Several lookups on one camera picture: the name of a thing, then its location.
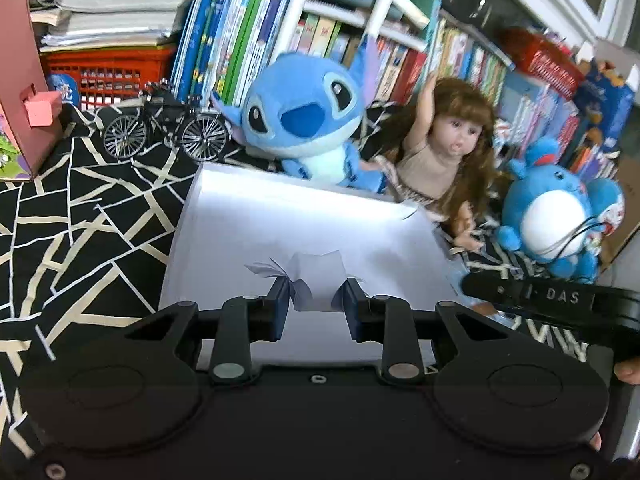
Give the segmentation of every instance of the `stitch plush toy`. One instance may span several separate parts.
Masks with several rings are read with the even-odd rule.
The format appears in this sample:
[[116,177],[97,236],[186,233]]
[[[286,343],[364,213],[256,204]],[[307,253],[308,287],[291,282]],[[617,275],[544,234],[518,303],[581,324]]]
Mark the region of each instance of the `stitch plush toy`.
[[558,144],[553,139],[533,143],[524,159],[509,163],[517,180],[504,200],[498,242],[510,251],[524,250],[558,278],[592,282],[598,263],[590,240],[599,244],[603,233],[620,225],[620,187],[607,179],[585,186],[556,166]]
[[377,63],[375,43],[364,37],[350,69],[324,57],[280,54],[251,84],[242,108],[215,104],[248,145],[279,158],[287,174],[382,192],[382,172],[367,171],[349,141],[372,99],[371,50]]

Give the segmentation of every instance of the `bicycle wheel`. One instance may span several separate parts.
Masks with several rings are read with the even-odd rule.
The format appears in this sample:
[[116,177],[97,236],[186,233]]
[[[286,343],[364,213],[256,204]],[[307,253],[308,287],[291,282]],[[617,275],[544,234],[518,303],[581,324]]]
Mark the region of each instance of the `bicycle wheel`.
[[217,113],[198,113],[187,120],[180,134],[180,148],[195,162],[215,159],[229,137],[224,120]]
[[122,114],[114,118],[102,131],[104,151],[116,160],[126,160],[145,147],[149,135],[145,121]]

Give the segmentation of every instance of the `doll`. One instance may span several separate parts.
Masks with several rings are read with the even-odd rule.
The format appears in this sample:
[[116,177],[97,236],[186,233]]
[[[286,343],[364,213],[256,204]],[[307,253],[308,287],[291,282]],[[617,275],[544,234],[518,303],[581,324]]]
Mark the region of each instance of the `doll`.
[[425,206],[434,221],[447,222],[457,246],[471,251],[482,247],[471,233],[494,174],[494,122],[480,91],[431,75],[415,104],[385,120],[378,133],[386,153],[374,160],[388,191]]

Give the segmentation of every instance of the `brown wavy hair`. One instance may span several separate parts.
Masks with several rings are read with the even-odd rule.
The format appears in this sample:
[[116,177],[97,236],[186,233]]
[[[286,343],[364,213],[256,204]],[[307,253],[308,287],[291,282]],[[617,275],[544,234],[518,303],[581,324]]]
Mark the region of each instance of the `brown wavy hair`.
[[[433,92],[434,117],[456,117],[482,125],[475,149],[465,155],[451,188],[436,203],[439,212],[454,219],[464,202],[471,204],[475,215],[486,211],[488,188],[494,177],[494,108],[482,92],[466,81],[444,78]],[[382,146],[389,161],[397,164],[404,156],[402,141],[415,121],[415,103],[404,106],[380,125]]]

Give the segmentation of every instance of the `crumpled paper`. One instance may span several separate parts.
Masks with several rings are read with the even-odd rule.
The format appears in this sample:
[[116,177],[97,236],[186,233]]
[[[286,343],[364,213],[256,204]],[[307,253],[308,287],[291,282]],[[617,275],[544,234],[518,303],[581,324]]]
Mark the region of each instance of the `crumpled paper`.
[[347,274],[340,251],[327,254],[295,253],[291,259],[279,264],[273,258],[268,262],[245,265],[252,273],[263,278],[287,276],[291,283],[293,307],[299,311],[342,312],[342,298],[338,291],[347,278],[363,280]]

